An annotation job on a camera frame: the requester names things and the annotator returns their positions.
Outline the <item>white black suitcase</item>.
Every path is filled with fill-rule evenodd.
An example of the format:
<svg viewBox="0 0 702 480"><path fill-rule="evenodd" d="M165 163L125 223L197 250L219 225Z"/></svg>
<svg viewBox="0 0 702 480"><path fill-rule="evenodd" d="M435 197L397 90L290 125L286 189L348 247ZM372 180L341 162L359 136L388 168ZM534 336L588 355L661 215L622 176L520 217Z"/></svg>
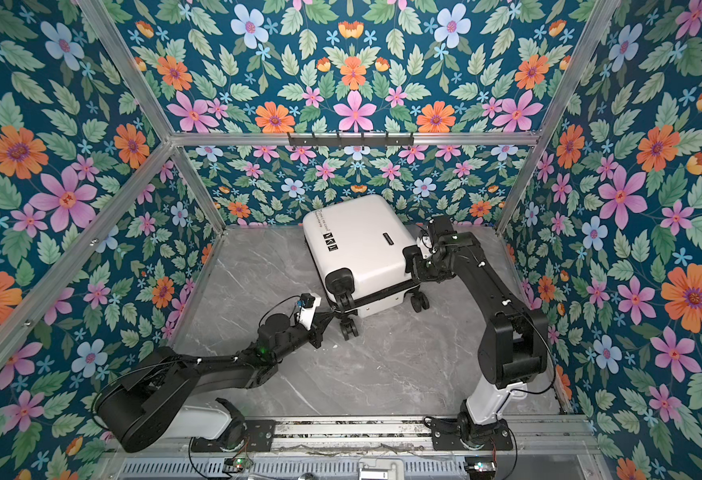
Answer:
<svg viewBox="0 0 702 480"><path fill-rule="evenodd" d="M416 279L423 249L380 195L314 210L302 222L304 240L343 337L358 334L354 319L409 300L417 313L430 308Z"/></svg>

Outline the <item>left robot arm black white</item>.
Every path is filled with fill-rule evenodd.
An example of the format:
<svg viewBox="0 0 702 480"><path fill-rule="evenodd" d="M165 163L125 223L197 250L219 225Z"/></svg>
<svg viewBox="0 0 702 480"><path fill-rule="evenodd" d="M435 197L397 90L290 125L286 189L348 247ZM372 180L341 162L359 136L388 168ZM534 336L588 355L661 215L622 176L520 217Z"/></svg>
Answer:
<svg viewBox="0 0 702 480"><path fill-rule="evenodd" d="M92 409L122 448L136 453L160 439L204 439L231 450L246 435L245 417L232 402L193 406L197 394L254 389L265 384L291 353L309 344L318 349L335 314L320 311L309 326L277 313L258 328L247 348L226 356L192 356L161 347L133 371L105 388Z"/></svg>

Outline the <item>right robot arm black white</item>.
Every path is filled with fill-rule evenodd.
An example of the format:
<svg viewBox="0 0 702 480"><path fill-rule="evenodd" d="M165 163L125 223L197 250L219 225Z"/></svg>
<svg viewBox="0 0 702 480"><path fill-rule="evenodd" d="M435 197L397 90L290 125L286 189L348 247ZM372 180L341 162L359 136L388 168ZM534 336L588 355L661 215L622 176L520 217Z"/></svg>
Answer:
<svg viewBox="0 0 702 480"><path fill-rule="evenodd" d="M459 279L485 322L477 352L481 376L474 392L462 402L455 419L426 417L424 425L435 442L455 438L469 449L497 445L510 436L505 408L547 392L529 388L548 370L547 318L508 288L479 239L456 231L449 217L430 219L420 240L425 251L410 262L414 279L419 283Z"/></svg>

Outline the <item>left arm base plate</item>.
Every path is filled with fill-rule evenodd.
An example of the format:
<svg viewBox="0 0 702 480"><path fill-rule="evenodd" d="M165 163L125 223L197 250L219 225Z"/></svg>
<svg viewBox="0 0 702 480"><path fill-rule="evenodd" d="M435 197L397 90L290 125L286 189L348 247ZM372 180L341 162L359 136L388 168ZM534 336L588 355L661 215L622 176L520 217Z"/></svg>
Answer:
<svg viewBox="0 0 702 480"><path fill-rule="evenodd" d="M274 420L236 420L214 440L194 438L192 453L269 452L275 439Z"/></svg>

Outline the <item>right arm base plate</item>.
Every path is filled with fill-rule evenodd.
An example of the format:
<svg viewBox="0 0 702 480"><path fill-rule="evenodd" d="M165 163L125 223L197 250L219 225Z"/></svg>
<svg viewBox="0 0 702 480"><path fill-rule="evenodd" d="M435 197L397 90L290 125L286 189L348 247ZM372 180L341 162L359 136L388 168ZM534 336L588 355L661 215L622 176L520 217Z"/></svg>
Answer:
<svg viewBox="0 0 702 480"><path fill-rule="evenodd" d="M478 425L466 414L455 419L426 416L423 425L430 431L432 448L436 451L511 451L515 448L511 431L503 419Z"/></svg>

